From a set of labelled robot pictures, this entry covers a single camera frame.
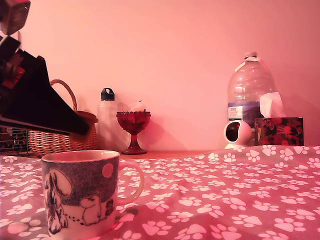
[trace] red glass goblet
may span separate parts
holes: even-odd
[[[151,114],[149,111],[119,111],[116,113],[120,126],[131,134],[131,142],[129,147],[122,151],[123,154],[138,155],[147,153],[138,144],[138,133],[140,133],[148,125]]]

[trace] wire rack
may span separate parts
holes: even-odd
[[[28,130],[0,127],[0,155],[27,156]]]

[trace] security camera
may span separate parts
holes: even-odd
[[[228,142],[224,149],[246,147],[252,138],[251,127],[245,121],[230,121],[223,130],[224,139]]]

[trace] ceramic mug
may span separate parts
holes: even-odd
[[[57,240],[87,240],[110,230],[116,206],[133,202],[144,187],[138,164],[119,162],[116,151],[87,150],[53,153],[41,159],[49,234]],[[118,172],[134,168],[137,191],[118,198]]]

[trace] tablecloth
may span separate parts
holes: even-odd
[[[141,196],[118,206],[100,240],[320,239],[320,147],[255,146],[172,159],[136,159]],[[1,239],[49,239],[38,159],[1,156]],[[139,185],[130,168],[119,195]]]

